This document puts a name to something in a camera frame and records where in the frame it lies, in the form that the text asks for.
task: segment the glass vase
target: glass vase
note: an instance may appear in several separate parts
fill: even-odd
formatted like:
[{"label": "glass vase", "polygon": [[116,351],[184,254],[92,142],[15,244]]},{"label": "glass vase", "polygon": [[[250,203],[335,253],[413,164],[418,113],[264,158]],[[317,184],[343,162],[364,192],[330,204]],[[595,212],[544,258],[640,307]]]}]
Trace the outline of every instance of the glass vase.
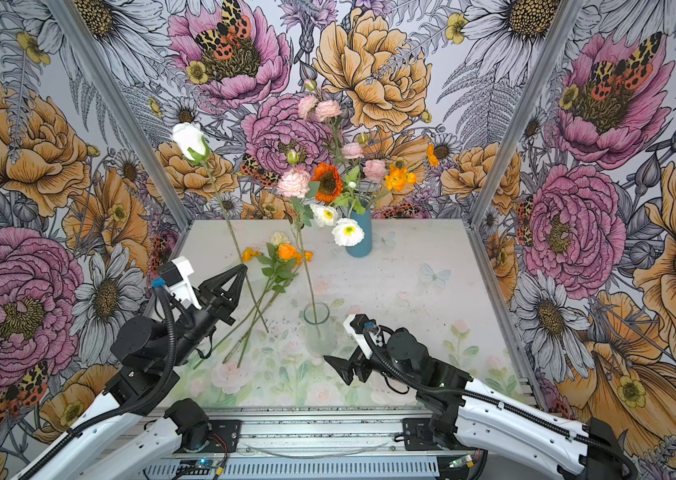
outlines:
[{"label": "glass vase", "polygon": [[316,319],[311,302],[301,311],[301,319],[305,325],[303,328],[306,340],[306,349],[313,356],[324,356],[333,353],[338,343],[338,335],[334,331],[334,325],[330,321],[330,308],[324,302],[316,302]]}]

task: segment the black cable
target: black cable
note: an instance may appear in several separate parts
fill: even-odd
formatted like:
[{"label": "black cable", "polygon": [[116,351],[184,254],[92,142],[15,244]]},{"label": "black cable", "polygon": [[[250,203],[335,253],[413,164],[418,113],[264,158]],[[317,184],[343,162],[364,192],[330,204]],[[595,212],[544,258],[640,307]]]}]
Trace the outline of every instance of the black cable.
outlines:
[{"label": "black cable", "polygon": [[87,428],[102,422],[103,420],[108,420],[116,416],[123,415],[125,413],[134,412],[140,410],[151,404],[156,400],[162,393],[162,389],[168,384],[170,379],[170,374],[173,372],[173,367],[175,366],[175,319],[173,318],[173,311],[170,308],[170,300],[168,299],[167,290],[161,286],[157,289],[157,297],[160,300],[162,305],[162,311],[164,312],[165,322],[164,325],[168,331],[168,353],[164,358],[164,368],[162,370],[162,376],[157,381],[157,384],[151,389],[150,393],[136,403],[130,405],[129,407],[119,407],[108,412],[104,412],[99,416],[90,418],[86,422],[81,423],[75,428],[70,428],[66,431],[67,435],[53,448],[51,448],[44,456],[37,460],[36,464],[32,466],[26,473],[21,476],[21,480],[27,480],[28,478],[36,475],[42,468],[47,465],[61,450],[64,449],[74,438],[79,437],[83,434],[84,430]]},{"label": "black cable", "polygon": [[[453,395],[458,395],[458,396],[467,396],[469,398],[475,398],[477,400],[481,400],[486,403],[490,403],[494,406],[497,406],[500,401],[497,400],[496,398],[492,398],[487,395],[483,395],[481,393],[477,392],[470,392],[469,390],[464,390],[464,389],[446,389],[446,388],[441,388],[441,387],[429,387],[425,386],[422,383],[420,383],[418,380],[415,380],[408,376],[406,373],[401,372],[394,366],[391,360],[381,351],[381,349],[376,345],[375,341],[372,339],[370,329],[372,327],[366,326],[364,331],[362,332],[362,336],[365,339],[365,342],[367,345],[370,347],[370,350],[372,351],[373,356],[378,360],[378,362],[383,365],[396,379],[400,380],[402,383],[410,387],[411,389],[416,389],[419,392],[424,392],[428,393],[429,395],[441,395],[443,393],[450,393]],[[527,420],[536,423],[548,430],[551,430],[554,433],[557,433],[561,436],[565,436],[567,438],[570,438],[571,440],[575,440],[580,443],[585,443],[587,446],[594,447],[597,450],[601,450],[602,452],[612,456],[613,458],[618,458],[620,459],[623,464],[625,464],[629,470],[629,473],[626,477],[624,477],[624,480],[634,480],[637,476],[637,469],[634,466],[634,463],[631,461],[629,457],[624,455],[622,452],[616,452],[610,445],[607,445],[606,443],[600,442],[599,440],[595,440],[593,438],[583,436],[576,434],[573,436],[572,432],[570,430],[567,430],[566,428],[560,427],[559,425],[555,425],[544,418],[537,417],[530,412],[525,411],[522,408],[516,407],[512,404],[504,404],[503,407],[505,410],[508,410],[512,413],[515,413],[516,415],[519,415],[520,417],[526,418]]]}]

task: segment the pink carnation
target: pink carnation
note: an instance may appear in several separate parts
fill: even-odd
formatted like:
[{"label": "pink carnation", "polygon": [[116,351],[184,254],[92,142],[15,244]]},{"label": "pink carnation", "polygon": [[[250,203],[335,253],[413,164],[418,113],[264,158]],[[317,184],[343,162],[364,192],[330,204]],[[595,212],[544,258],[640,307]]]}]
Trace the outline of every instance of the pink carnation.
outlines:
[{"label": "pink carnation", "polygon": [[343,145],[343,148],[340,149],[343,157],[352,160],[354,158],[362,158],[365,156],[365,151],[362,149],[362,145],[357,142],[351,144]]},{"label": "pink carnation", "polygon": [[386,164],[383,160],[368,160],[365,162],[365,167],[362,169],[365,177],[375,184],[379,184],[386,176]]},{"label": "pink carnation", "polygon": [[341,114],[340,105],[335,100],[323,100],[316,105],[316,119],[324,121],[326,118],[339,117]]},{"label": "pink carnation", "polygon": [[308,120],[311,116],[311,111],[319,101],[313,95],[307,95],[298,102],[298,117],[301,120]]},{"label": "pink carnation", "polygon": [[303,165],[299,165],[283,175],[276,188],[283,197],[304,198],[309,191],[309,180],[311,175]]}]

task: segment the white poppy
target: white poppy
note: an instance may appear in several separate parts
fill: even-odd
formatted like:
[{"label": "white poppy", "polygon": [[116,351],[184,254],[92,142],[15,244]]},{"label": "white poppy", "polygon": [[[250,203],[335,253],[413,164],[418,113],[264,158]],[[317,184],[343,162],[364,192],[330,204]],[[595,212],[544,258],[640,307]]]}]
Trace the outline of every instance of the white poppy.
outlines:
[{"label": "white poppy", "polygon": [[208,153],[208,147],[204,142],[202,130],[195,124],[181,123],[173,127],[173,141],[178,144],[180,151],[188,160],[194,157],[189,153],[189,149],[194,150],[199,155],[205,156]]},{"label": "white poppy", "polygon": [[511,302],[512,317],[525,343],[535,357],[537,367],[555,382],[567,376],[573,379],[571,365],[583,378],[594,368],[592,354],[586,350],[576,331],[588,330],[589,321],[579,310],[567,308],[564,285],[539,270],[538,276],[521,274]]},{"label": "white poppy", "polygon": [[365,238],[365,232],[356,220],[342,218],[338,220],[337,225],[333,228],[333,236],[337,245],[354,246]]},{"label": "white poppy", "polygon": [[98,252],[90,261],[92,283],[81,284],[74,294],[74,324],[79,335],[79,359],[86,366],[116,363],[111,348],[117,332],[146,300],[143,271],[130,261],[130,248],[117,244],[108,266]]},{"label": "white poppy", "polygon": [[314,220],[319,226],[334,226],[338,221],[338,210],[332,206],[323,206],[312,204],[312,213],[314,213]]}]

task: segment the white rose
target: white rose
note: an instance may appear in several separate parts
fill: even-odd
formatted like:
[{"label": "white rose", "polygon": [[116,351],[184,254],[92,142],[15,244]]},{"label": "white rose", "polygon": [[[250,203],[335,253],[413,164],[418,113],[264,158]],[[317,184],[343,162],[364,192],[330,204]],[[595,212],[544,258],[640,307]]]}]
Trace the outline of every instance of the white rose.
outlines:
[{"label": "white rose", "polygon": [[189,149],[199,155],[207,155],[208,148],[205,146],[204,134],[197,125],[190,123],[177,124],[173,127],[173,141],[178,144],[180,151],[188,160],[194,160]]},{"label": "white rose", "polygon": [[338,210],[332,206],[323,206],[311,204],[311,211],[314,214],[314,220],[319,226],[333,226],[338,220]]},{"label": "white rose", "polygon": [[342,218],[333,228],[333,237],[335,237],[336,245],[354,246],[362,241],[365,232],[356,220]]}]

